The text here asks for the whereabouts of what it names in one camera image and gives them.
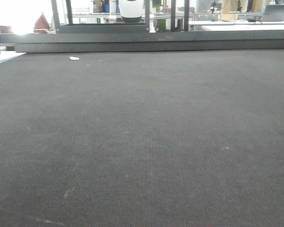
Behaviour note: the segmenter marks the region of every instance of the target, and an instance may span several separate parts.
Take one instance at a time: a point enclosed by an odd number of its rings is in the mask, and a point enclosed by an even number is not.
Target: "metal pole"
[[[71,0],[66,0],[66,8],[67,8],[68,23],[72,25],[73,21],[72,21],[72,11],[71,11]]]
[[[150,0],[145,1],[145,27],[150,30]]]
[[[53,10],[53,22],[55,23],[56,33],[59,33],[60,19],[59,19],[57,1],[56,0],[51,0],[51,1],[52,1],[52,10]]]
[[[188,31],[189,22],[189,0],[184,0],[184,31]]]
[[[171,0],[170,31],[176,30],[176,0]]]

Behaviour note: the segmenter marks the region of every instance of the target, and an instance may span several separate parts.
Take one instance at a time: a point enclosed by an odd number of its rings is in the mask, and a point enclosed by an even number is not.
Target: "white paper scrap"
[[[70,57],[70,60],[71,60],[71,61],[79,61],[79,58],[76,58],[76,57]]]

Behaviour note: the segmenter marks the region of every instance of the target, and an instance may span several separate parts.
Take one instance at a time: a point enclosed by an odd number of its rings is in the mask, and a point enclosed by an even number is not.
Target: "black platform edge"
[[[178,33],[0,34],[17,52],[128,52],[284,49],[284,30]]]

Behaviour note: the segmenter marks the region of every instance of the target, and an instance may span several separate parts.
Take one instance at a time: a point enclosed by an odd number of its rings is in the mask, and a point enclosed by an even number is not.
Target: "white table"
[[[202,26],[206,31],[255,31],[255,30],[284,30],[284,25],[230,25],[230,26]]]
[[[234,20],[234,21],[189,21],[189,25],[202,25],[202,26],[224,26],[224,25],[284,25],[284,21],[256,21],[248,22],[247,20]]]

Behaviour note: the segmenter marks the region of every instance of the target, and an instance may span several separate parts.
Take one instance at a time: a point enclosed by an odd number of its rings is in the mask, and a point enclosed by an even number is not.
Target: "dark gray carpet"
[[[0,64],[0,227],[276,226],[284,50]]]

